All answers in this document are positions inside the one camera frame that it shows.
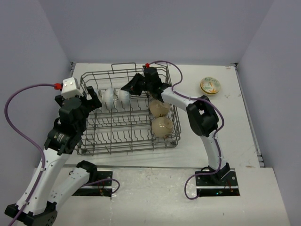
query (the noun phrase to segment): black mounting plate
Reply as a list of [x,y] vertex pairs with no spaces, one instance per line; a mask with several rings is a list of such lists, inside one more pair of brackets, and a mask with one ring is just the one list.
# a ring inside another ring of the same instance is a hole
[[[97,176],[95,181],[102,180],[106,178],[112,178],[112,171],[97,171]],[[112,188],[107,188],[108,186],[112,186],[112,181],[104,181],[101,184],[92,185],[89,188],[80,188],[78,189],[73,196],[104,196],[111,197]]]
[[240,195],[237,176],[233,170],[229,171],[229,173],[220,180],[217,180],[214,175],[198,176],[196,177],[196,185],[197,195],[199,197]]

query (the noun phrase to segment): yellow bowl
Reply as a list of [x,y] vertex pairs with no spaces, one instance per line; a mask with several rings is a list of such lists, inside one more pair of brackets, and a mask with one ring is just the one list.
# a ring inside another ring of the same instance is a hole
[[221,90],[220,82],[212,77],[205,77],[201,81],[201,89],[207,95],[217,94]]

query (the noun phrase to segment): cable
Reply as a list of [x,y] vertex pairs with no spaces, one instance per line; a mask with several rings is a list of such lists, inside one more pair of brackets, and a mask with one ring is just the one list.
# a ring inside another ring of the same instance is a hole
[[[32,86],[28,86],[28,87],[25,87],[23,89],[20,89],[18,90],[17,92],[15,92],[13,95],[11,95],[7,102],[5,103],[5,107],[4,107],[4,115],[5,115],[5,119],[6,121],[8,122],[8,124],[11,126],[11,128],[16,131],[19,135],[21,135],[22,137],[24,137],[26,140],[28,140],[30,143],[32,143],[40,152],[41,156],[42,156],[42,169],[45,167],[45,155],[43,153],[43,150],[42,148],[36,143],[34,142],[32,139],[30,139],[28,136],[26,136],[24,133],[22,133],[20,130],[17,129],[17,127],[11,122],[9,116],[8,116],[8,105],[9,103],[12,101],[12,99],[18,95],[19,93],[27,90],[27,89],[31,89],[31,88],[34,88],[34,87],[39,87],[39,86],[50,86],[50,87],[56,87],[56,85],[54,84],[46,84],[46,83],[42,83],[42,84],[36,84],[36,85],[32,85]],[[42,173],[43,171],[40,171],[39,174],[38,174],[38,177],[37,177],[37,180],[36,182],[34,183],[33,187],[32,187],[32,190],[29,192],[25,202],[28,202],[30,200],[30,198],[32,197],[32,194],[34,193],[40,179],[41,179],[41,176],[42,176]],[[24,204],[19,212],[17,213],[17,215],[13,218],[13,220],[9,223],[8,226],[12,226],[14,224],[14,222],[18,219],[18,217],[20,216],[20,214],[23,212],[24,208],[26,207],[26,204]]]
[[114,193],[117,192],[118,189],[120,188],[120,182],[119,182],[118,180],[116,180],[116,179],[113,179],[113,178],[106,178],[106,179],[102,179],[102,180],[97,180],[97,181],[94,181],[94,182],[85,184],[85,185],[83,185],[82,187],[90,186],[90,185],[95,185],[95,184],[98,184],[98,183],[101,183],[101,182],[104,182],[104,181],[115,181],[115,182],[118,184],[117,189],[116,189],[114,192],[112,192],[111,194],[114,194]]
[[166,63],[166,64],[170,64],[170,65],[174,66],[174,67],[179,71],[179,73],[180,73],[180,75],[181,75],[181,79],[180,79],[179,82],[175,83],[175,84],[171,87],[171,90],[172,90],[175,94],[177,94],[178,96],[181,96],[181,97],[183,97],[183,98],[185,98],[185,99],[199,100],[199,101],[205,102],[206,104],[208,104],[208,105],[210,105],[211,107],[214,108],[214,110],[219,114],[219,116],[220,116],[220,118],[221,118],[221,121],[222,121],[222,125],[221,125],[221,126],[214,132],[214,134],[213,134],[213,139],[214,139],[215,144],[216,144],[216,146],[217,146],[217,150],[218,150],[218,154],[219,154],[219,158],[220,158],[218,168],[217,168],[216,171],[214,171],[214,172],[209,172],[209,173],[197,173],[197,174],[194,174],[194,175],[190,176],[190,177],[187,179],[186,183],[185,183],[185,186],[184,186],[184,193],[185,193],[185,196],[186,196],[188,199],[190,199],[190,200],[194,200],[194,199],[198,198],[198,195],[195,196],[195,197],[192,197],[192,198],[189,197],[189,196],[187,195],[186,187],[187,187],[188,182],[189,182],[193,177],[205,176],[205,175],[207,175],[207,176],[209,176],[209,175],[214,175],[214,174],[216,174],[217,172],[219,172],[219,171],[221,170],[221,165],[222,165],[222,159],[221,159],[221,157],[222,157],[222,151],[221,151],[221,148],[220,148],[220,146],[219,146],[219,144],[218,144],[218,141],[217,141],[217,139],[216,139],[216,133],[217,133],[218,131],[220,131],[220,130],[224,127],[224,125],[225,125],[225,119],[224,119],[224,117],[222,116],[222,113],[221,113],[221,112],[217,109],[217,107],[214,106],[214,104],[212,104],[210,101],[207,101],[207,100],[204,100],[204,99],[201,99],[201,98],[188,97],[188,96],[185,96],[185,95],[183,95],[183,94],[181,94],[181,93],[178,93],[177,91],[174,90],[174,87],[175,87],[176,85],[180,84],[180,83],[183,81],[183,74],[182,74],[182,71],[179,69],[179,67],[178,67],[177,65],[175,65],[174,63],[171,63],[171,62],[169,62],[169,61],[165,61],[165,60],[157,60],[157,61],[153,61],[153,62],[151,62],[151,63],[149,63],[149,64],[151,65],[151,64],[156,64],[156,63]]
[[103,187],[102,187],[102,189],[100,189],[99,183],[97,184],[97,188],[98,188],[98,190],[99,190],[100,196],[103,196],[104,182],[103,182]]

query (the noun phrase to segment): red connector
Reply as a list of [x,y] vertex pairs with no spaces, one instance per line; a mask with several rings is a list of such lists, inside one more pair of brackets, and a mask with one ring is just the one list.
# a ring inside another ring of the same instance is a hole
[[62,91],[62,89],[63,89],[63,84],[62,83],[55,83],[54,85],[55,85],[54,86],[55,89]]

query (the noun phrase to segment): metal rack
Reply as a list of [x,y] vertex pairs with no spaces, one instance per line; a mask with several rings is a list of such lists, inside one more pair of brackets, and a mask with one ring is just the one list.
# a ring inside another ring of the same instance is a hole
[[[167,65],[156,64],[155,67],[163,81],[171,84]],[[137,68],[136,63],[112,64],[111,70],[86,72],[80,78],[80,89],[86,91],[88,86],[102,93],[108,88],[127,84],[136,73],[143,73],[143,68]],[[172,148],[178,145],[181,126],[178,111],[171,106],[168,117],[174,123],[174,130],[167,138],[158,138],[151,129],[154,119],[149,110],[152,97],[144,92],[141,96],[131,96],[129,106],[123,106],[117,101],[115,94],[114,107],[93,111],[87,120],[87,130],[82,136],[76,150],[80,155],[95,155],[105,153],[134,152],[155,150],[157,148]]]

